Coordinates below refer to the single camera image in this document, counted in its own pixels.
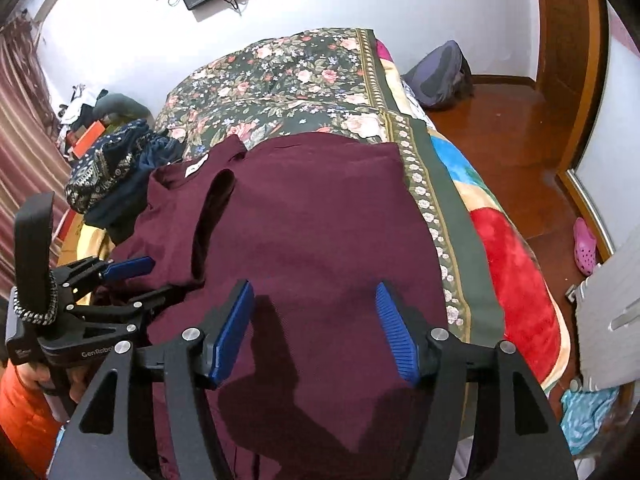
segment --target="pile of clothes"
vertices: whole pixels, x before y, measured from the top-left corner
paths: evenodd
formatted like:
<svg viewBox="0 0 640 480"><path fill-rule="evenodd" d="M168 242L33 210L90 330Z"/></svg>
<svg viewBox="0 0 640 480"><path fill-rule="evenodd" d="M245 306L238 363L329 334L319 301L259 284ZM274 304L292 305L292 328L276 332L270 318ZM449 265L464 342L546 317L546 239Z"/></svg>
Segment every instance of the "pile of clothes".
<svg viewBox="0 0 640 480"><path fill-rule="evenodd" d="M146 208L149 175L179 160L182 148L166 130L157 133L144 119L131 121L101 136L79 159L65 187L66 201L85 224L106 229L121 243Z"/></svg>
<svg viewBox="0 0 640 480"><path fill-rule="evenodd" d="M100 121L108 134L135 119L153 121L147 107L126 95L105 89L98 93L83 84L73 89L70 104L60 105L58 112L60 131L56 146L67 160L72 160L73 146L95 121Z"/></svg>

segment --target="wooden floor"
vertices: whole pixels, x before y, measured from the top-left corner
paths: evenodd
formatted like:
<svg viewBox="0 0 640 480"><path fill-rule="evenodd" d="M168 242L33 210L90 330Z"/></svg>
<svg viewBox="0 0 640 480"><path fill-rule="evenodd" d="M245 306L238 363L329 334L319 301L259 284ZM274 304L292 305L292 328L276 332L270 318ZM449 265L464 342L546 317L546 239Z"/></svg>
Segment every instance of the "wooden floor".
<svg viewBox="0 0 640 480"><path fill-rule="evenodd" d="M553 117L526 86L478 85L475 97L445 112L429 112L437 129L462 151L493 191L538 257L572 339L569 366L552 393L559 397L576 372L575 321L564 292L583 279L574 263L574 206L556 179L570 126Z"/></svg>

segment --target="orange sleeve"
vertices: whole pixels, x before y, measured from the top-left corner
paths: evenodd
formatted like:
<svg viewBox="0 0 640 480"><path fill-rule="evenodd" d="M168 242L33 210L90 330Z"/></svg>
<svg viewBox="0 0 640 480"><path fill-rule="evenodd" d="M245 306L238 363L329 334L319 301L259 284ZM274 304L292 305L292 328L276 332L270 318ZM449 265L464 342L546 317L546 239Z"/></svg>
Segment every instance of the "orange sleeve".
<svg viewBox="0 0 640 480"><path fill-rule="evenodd" d="M0 426L27 466L45 478L60 424L44 395L27 389L11 362L0 382Z"/></svg>

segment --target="maroon shirt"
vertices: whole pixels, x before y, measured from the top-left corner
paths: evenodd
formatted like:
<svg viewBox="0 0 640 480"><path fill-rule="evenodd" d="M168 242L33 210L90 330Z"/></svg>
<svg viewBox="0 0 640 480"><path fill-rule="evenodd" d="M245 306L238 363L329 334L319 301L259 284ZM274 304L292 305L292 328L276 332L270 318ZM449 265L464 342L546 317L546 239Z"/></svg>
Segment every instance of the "maroon shirt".
<svg viewBox="0 0 640 480"><path fill-rule="evenodd" d="M250 280L252 323L231 377L209 394L232 470L252 478L259 456L265 479L389 478L420 407L380 327L376 285L388 280L447 326L440 264L398 146L315 132L247 152L231 136L201 162L187 178L194 163L152 174L148 210L113 253L156 259L130 292L194 287L151 324L151 341L198 324ZM165 418L156 424L168 454Z"/></svg>

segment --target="clothing tag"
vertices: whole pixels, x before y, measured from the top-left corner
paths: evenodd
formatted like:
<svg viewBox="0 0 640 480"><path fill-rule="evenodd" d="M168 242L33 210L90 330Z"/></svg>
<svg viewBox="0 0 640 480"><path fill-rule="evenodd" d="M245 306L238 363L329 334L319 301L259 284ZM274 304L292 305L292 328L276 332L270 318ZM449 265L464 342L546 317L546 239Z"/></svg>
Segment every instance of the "clothing tag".
<svg viewBox="0 0 640 480"><path fill-rule="evenodd" d="M191 164L187 168L187 171L184 172L184 177L187 178L190 174L198 171L200 169L200 166L202 166L204 164L204 161L207 160L208 158L209 158L209 153L206 153L205 156L203 156L198 162L196 162L195 164Z"/></svg>

